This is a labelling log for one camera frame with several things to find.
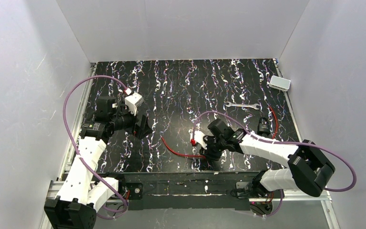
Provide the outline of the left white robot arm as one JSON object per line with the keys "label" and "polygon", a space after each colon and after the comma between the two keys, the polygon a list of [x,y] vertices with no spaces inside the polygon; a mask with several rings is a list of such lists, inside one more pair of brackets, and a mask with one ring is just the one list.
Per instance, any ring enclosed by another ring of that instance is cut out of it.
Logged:
{"label": "left white robot arm", "polygon": [[99,159],[114,134],[124,130],[143,139],[153,131],[148,117],[137,115],[143,98],[132,93],[118,102],[115,97],[104,96],[97,100],[96,111],[81,126],[80,139],[69,173],[56,194],[48,199],[44,211],[54,229],[92,229],[97,212],[108,199],[116,196],[128,207],[124,195],[129,194],[123,175],[96,173]]}

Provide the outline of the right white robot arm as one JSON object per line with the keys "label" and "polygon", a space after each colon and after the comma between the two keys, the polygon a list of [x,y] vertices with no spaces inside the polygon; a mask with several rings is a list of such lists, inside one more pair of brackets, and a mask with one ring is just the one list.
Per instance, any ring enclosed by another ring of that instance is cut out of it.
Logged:
{"label": "right white robot arm", "polygon": [[219,160],[223,151],[258,156],[283,166],[281,169],[260,171],[245,187],[236,188],[236,196],[264,196],[276,190],[302,191],[312,197],[319,197],[335,166],[309,141],[279,142],[255,135],[239,128],[233,130],[221,119],[215,119],[208,127],[211,135],[195,131],[192,139],[199,144],[200,155],[209,160]]}

